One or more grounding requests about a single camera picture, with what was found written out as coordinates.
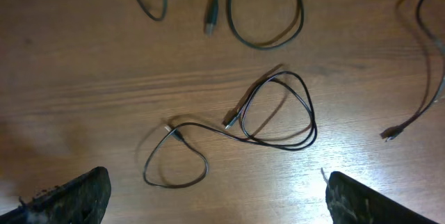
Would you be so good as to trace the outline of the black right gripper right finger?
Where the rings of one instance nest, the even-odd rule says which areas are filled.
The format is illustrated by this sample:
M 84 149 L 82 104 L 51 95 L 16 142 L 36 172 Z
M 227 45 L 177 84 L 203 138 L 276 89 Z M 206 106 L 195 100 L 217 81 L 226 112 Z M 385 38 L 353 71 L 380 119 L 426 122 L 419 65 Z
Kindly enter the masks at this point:
M 334 224 L 437 224 L 339 171 L 325 177 Z

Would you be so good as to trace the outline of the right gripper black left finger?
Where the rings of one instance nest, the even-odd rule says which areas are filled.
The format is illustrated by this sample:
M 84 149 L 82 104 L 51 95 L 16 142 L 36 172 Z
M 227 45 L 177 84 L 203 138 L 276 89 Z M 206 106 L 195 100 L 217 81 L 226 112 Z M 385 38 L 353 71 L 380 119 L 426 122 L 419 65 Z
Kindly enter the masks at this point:
M 18 208 L 1 215 L 2 223 L 100 224 L 111 197 L 111 181 L 105 167 L 56 186 Z

